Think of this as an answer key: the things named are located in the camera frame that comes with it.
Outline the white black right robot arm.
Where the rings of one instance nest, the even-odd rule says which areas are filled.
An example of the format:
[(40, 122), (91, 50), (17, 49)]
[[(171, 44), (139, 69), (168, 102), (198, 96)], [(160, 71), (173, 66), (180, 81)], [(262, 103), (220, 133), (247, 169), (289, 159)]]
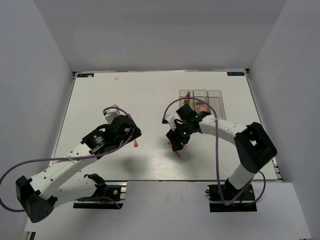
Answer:
[(217, 140), (224, 140), (235, 146), (240, 163), (224, 184), (218, 187), (220, 193), (226, 192), (233, 200), (243, 195), (249, 182), (278, 153), (258, 122), (249, 125), (232, 123), (219, 119), (208, 111), (196, 112), (189, 105), (183, 105), (176, 113), (179, 118), (169, 114), (162, 118), (162, 123), (170, 127), (166, 137), (174, 152), (181, 151), (195, 133), (212, 135)]

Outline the foundation bottle with black cap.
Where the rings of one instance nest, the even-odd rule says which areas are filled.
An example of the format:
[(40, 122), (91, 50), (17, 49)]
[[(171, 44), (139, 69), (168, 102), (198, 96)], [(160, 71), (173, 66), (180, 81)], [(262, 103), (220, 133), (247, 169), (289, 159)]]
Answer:
[(188, 91), (185, 95), (185, 99), (183, 100), (183, 104), (191, 106), (191, 100), (191, 92)]

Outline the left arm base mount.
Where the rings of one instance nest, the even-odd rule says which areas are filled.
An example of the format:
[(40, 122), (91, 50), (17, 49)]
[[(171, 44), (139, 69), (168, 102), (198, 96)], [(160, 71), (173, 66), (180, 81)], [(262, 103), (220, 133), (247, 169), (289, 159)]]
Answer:
[(92, 196), (73, 202), (74, 209), (120, 210), (127, 192), (126, 182), (105, 181), (98, 174), (86, 174), (85, 180), (92, 180), (96, 187)]

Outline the colourful glitter eyeshadow palette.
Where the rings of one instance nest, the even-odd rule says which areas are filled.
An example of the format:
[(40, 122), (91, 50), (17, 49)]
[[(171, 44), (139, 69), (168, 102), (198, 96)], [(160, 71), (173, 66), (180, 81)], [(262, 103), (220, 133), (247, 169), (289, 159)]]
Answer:
[(194, 107), (197, 113), (210, 112), (210, 108), (208, 108), (208, 106), (205, 103), (200, 101), (196, 101)]

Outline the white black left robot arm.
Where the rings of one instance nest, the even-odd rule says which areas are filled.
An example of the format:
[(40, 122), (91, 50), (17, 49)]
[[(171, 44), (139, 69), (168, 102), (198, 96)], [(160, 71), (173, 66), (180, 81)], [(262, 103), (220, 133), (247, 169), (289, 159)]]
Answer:
[(18, 178), (15, 182), (17, 199), (29, 220), (38, 223), (58, 206), (82, 198), (112, 201), (114, 190), (96, 173), (82, 173), (74, 183), (69, 180), (83, 168), (117, 151), (141, 134), (129, 116), (116, 116), (111, 123), (98, 126), (83, 137), (66, 160), (58, 160), (30, 178)]

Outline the pink lip gloss tube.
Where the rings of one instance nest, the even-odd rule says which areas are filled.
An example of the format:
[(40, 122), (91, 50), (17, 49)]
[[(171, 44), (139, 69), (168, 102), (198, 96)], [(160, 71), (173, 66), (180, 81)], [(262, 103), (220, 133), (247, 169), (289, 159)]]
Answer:
[(137, 148), (137, 147), (139, 146), (139, 144), (138, 144), (138, 142), (137, 142), (136, 139), (133, 141), (133, 146), (134, 146), (135, 148)]

